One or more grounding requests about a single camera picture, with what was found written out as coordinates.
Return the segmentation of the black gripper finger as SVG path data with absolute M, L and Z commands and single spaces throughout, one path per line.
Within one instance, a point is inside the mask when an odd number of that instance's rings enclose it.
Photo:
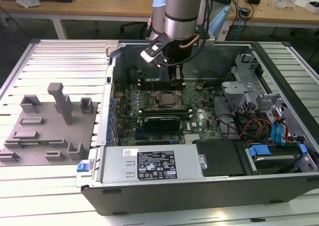
M 168 67 L 169 87 L 172 90 L 182 90 L 184 88 L 183 65 Z

